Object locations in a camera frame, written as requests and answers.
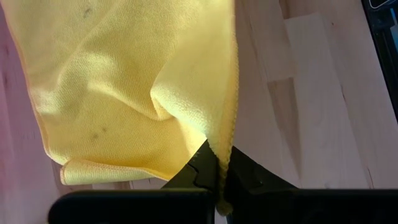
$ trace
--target wooden surface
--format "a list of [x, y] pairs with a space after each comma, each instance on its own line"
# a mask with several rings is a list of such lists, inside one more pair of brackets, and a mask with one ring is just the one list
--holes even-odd
[[[236, 0], [236, 28], [236, 147], [298, 187], [398, 187], [398, 125], [359, 0]], [[74, 190], [164, 184], [60, 184], [2, 12], [0, 73], [0, 224], [43, 223]]]

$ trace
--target black device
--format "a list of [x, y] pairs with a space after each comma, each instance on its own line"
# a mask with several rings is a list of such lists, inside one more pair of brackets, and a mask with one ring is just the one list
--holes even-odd
[[[207, 142], [160, 190], [82, 191], [57, 200], [49, 224], [214, 223], [216, 156]], [[228, 223], [398, 223], [397, 190], [303, 190], [235, 147], [225, 198]]]
[[362, 0], [362, 3], [398, 120], [398, 1]]

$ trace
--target dark stain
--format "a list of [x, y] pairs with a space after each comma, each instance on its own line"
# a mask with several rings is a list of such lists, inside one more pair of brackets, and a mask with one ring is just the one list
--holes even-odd
[[343, 86], [340, 85], [340, 88], [341, 88], [341, 94], [343, 95], [344, 102], [347, 103], [346, 96], [344, 95], [344, 91], [343, 91]]
[[368, 167], [367, 167], [367, 170], [368, 170], [369, 177], [371, 178], [371, 189], [374, 189], [374, 184], [373, 184], [373, 179], [372, 179], [371, 171], [369, 170]]
[[92, 11], [93, 11], [93, 10], [92, 10], [91, 8], [86, 9], [86, 11], [85, 11], [85, 13], [84, 13], [84, 15], [83, 15], [83, 18], [86, 19], [88, 16], [90, 16], [90, 14], [91, 14]]
[[299, 111], [293, 78], [268, 82], [275, 119], [297, 170], [302, 170]]
[[95, 133], [95, 134], [93, 134], [93, 135], [91, 136], [91, 140], [92, 140], [92, 141], [94, 141], [95, 139], [98, 139], [98, 138], [99, 138], [99, 136], [98, 136], [97, 133]]
[[331, 184], [329, 182], [326, 182], [324, 186], [326, 189], [331, 189]]
[[8, 46], [6, 46], [6, 45], [4, 46], [4, 51], [5, 51], [7, 56], [10, 55], [10, 51], [8, 50]]
[[290, 19], [290, 7], [289, 4], [287, 2], [287, 0], [279, 0], [279, 6], [280, 9], [282, 10], [282, 15], [284, 17], [284, 19]]
[[6, 89], [8, 87], [8, 77], [6, 71], [2, 72], [2, 82], [4, 84], [4, 88]]

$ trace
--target yellow microfiber cloth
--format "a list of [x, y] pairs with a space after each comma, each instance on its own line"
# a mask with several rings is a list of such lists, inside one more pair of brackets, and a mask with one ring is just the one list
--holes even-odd
[[207, 138], [228, 170], [233, 0], [1, 0], [64, 184], [171, 179]]

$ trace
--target wood grain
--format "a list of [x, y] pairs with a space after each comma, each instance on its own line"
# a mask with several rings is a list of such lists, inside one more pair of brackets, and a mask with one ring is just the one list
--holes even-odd
[[300, 186], [286, 140], [275, 119], [264, 62], [257, 57], [255, 38], [241, 1], [236, 2], [239, 46], [239, 108], [234, 144], [266, 169]]
[[296, 17], [286, 25], [298, 67], [294, 86], [303, 186], [369, 188], [323, 18], [319, 14]]
[[0, 30], [0, 207], [5, 208], [4, 223], [42, 223], [59, 194], [2, 11]]
[[238, 0], [243, 19], [251, 33], [263, 81], [283, 80], [294, 76], [295, 67], [284, 18], [278, 0]]
[[268, 82], [275, 119], [282, 138], [286, 141], [295, 168], [300, 176], [302, 149], [300, 142], [299, 112], [294, 87], [295, 78]]
[[398, 124], [361, 1], [286, 1], [290, 17], [320, 12], [330, 21], [331, 54], [368, 182], [398, 187]]
[[116, 183], [93, 184], [94, 190], [131, 190], [131, 184], [128, 181]]

